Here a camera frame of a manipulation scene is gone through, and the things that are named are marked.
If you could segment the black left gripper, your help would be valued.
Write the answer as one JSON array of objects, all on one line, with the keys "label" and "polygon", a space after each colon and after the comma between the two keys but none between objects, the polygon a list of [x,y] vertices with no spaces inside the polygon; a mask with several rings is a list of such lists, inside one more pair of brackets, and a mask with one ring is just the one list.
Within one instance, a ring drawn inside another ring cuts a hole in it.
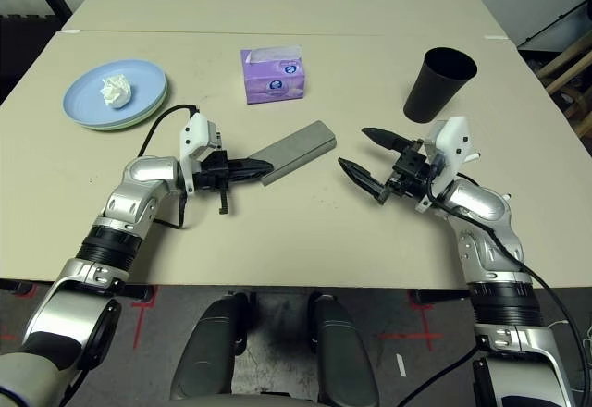
[{"label": "black left gripper", "polygon": [[201,171],[197,174],[197,189],[217,191],[220,197],[219,214],[226,215],[228,213],[228,178],[259,179],[272,171],[273,165],[264,160],[251,158],[228,160],[225,150],[216,150],[201,162]]}]

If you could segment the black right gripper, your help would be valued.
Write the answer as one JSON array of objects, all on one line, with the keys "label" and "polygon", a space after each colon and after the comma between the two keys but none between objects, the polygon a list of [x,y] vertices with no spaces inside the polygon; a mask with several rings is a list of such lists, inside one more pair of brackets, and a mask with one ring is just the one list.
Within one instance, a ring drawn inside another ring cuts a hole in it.
[{"label": "black right gripper", "polygon": [[417,202],[425,200],[431,166],[427,162],[427,157],[420,153],[424,141],[421,139],[410,141],[396,133],[379,128],[363,128],[362,133],[379,146],[400,155],[385,184],[378,182],[369,171],[358,164],[339,157],[338,163],[346,176],[378,203],[384,203],[390,195],[413,198]]}]

